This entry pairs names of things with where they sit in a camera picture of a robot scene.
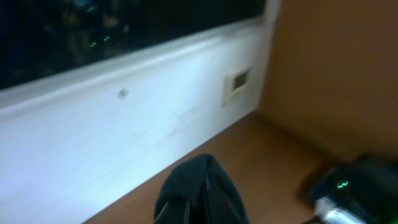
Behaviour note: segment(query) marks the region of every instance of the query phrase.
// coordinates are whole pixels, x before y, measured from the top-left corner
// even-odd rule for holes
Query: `black electronic device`
[[[339,165],[310,199],[317,205],[313,223],[398,224],[398,163],[362,156]]]

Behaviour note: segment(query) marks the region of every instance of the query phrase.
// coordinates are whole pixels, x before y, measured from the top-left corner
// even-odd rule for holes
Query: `power outlet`
[[[223,106],[238,97],[247,87],[249,81],[250,68],[245,68],[237,72],[227,74],[225,78],[225,93]]]

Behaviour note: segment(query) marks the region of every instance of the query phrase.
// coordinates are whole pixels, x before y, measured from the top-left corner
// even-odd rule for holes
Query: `wooden floor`
[[[301,223],[312,216],[299,200],[303,180],[330,157],[252,113],[157,174],[86,223],[152,223],[170,171],[202,153],[215,155],[236,184],[251,223]]]

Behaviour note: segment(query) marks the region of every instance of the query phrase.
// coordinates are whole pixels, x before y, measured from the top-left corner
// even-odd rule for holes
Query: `brown wall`
[[[284,0],[258,111],[345,159],[398,155],[398,1]]]

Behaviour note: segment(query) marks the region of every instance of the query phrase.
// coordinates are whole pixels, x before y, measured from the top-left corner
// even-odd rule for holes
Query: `dark window glass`
[[[0,0],[0,89],[260,16],[264,0]]]

